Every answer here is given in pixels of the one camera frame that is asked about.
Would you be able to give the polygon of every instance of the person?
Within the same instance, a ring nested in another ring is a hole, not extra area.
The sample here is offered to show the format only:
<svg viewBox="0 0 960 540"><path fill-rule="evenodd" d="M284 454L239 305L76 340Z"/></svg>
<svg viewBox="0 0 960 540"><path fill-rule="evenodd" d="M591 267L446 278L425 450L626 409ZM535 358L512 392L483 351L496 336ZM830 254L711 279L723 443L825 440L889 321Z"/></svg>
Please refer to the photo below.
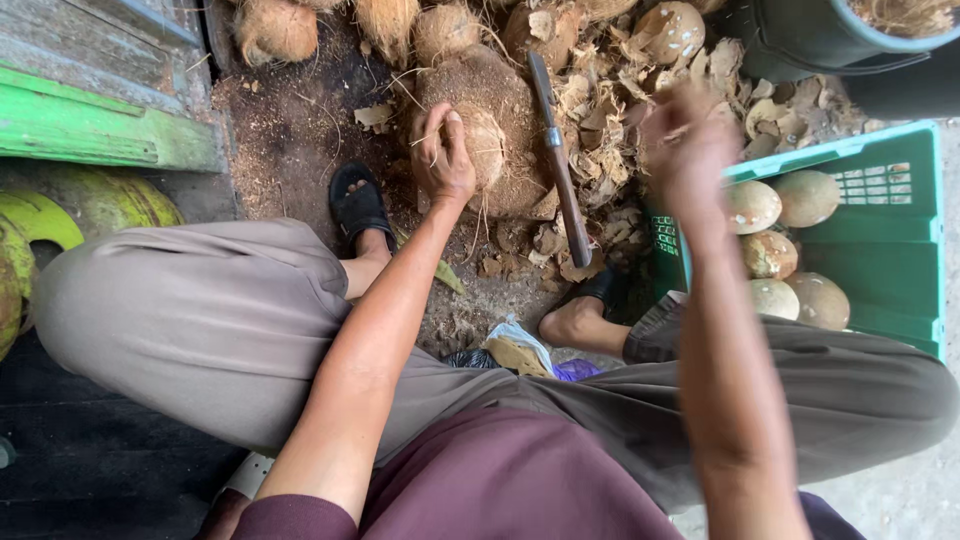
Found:
<svg viewBox="0 0 960 540"><path fill-rule="evenodd" d="M753 313L721 192L736 135L704 101L679 93L644 126L655 141L686 128L658 145L654 188L690 247L688 298L617 326L600 280L540 322L553 345L626 367L567 382L415 347L474 190L449 104L415 123L432 204L395 254L352 163L330 192L356 258L290 219L123 231L44 270L39 338L64 368L276 457L255 502L220 498L209 538L679 538L666 516L699 501L711 538L855 537L798 483L937 443L956 382L898 342Z"/></svg>

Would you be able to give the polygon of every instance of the knife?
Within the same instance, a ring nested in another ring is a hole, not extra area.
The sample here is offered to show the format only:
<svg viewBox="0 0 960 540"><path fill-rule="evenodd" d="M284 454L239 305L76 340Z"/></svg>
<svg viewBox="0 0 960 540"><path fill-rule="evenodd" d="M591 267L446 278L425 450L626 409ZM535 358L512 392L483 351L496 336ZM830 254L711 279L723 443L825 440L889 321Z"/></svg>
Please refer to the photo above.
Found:
<svg viewBox="0 0 960 540"><path fill-rule="evenodd" d="M550 178L557 187L560 195L560 210L564 217L566 239L570 246L570 256L573 265L583 268L590 264L589 237L584 226L584 216L577 205L577 195L573 192L573 182L570 181L570 171L566 167L566 150L564 138L560 128L553 120L553 111L550 106L556 102L553 99L553 87L550 85L550 76L547 75L543 57L533 51L527 51L527 65L534 75L534 87L537 90L537 101L543 112L543 123L546 124L544 142L545 157L550 168Z"/></svg>

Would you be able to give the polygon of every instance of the purple plastic bag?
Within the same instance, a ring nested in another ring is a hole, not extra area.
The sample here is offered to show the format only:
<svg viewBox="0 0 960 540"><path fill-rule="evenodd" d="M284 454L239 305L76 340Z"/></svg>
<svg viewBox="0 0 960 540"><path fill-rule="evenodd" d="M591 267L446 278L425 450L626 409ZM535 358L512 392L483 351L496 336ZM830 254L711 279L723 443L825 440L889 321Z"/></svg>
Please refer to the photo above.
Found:
<svg viewBox="0 0 960 540"><path fill-rule="evenodd" d="M559 380L575 382L576 380L586 379L587 377L593 377L594 375L600 375L603 372L600 371L597 366L593 365L589 360L573 358L572 360L567 360L560 365L553 366L553 373Z"/></svg>

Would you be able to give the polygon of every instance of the green plastic crate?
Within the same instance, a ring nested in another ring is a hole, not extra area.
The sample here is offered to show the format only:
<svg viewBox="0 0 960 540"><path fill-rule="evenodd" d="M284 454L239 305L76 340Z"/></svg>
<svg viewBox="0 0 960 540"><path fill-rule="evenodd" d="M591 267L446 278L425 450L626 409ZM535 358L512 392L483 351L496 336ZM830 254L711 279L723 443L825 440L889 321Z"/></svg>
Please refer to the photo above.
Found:
<svg viewBox="0 0 960 540"><path fill-rule="evenodd" d="M848 328L945 356L940 138L929 120L859 135L725 171L733 183L795 170L832 175L843 198L824 223L795 230L804 270L836 282L851 302ZM687 291L689 251L673 219L650 208L657 297Z"/></svg>

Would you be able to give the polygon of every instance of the black sandal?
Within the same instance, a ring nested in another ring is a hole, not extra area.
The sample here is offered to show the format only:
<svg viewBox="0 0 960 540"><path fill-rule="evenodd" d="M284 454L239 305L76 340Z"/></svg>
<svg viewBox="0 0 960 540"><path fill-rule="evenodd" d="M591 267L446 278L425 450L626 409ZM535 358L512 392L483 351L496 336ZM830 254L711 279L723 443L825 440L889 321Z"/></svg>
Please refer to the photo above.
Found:
<svg viewBox="0 0 960 540"><path fill-rule="evenodd" d="M606 319L617 303L626 296L626 291L627 275L617 272L608 265L596 276L579 285L570 287L570 290L566 291L560 301L551 307L547 313L552 313L566 306L575 298L592 296L603 302L603 317Z"/></svg>
<svg viewBox="0 0 960 540"><path fill-rule="evenodd" d="M350 193L348 187L361 180L366 184ZM390 253L396 254L396 236L390 228L383 196L376 186L376 177L361 161L344 163L334 171L330 179L330 212L333 219L340 223L350 246L361 231L377 229L387 235L387 247Z"/></svg>

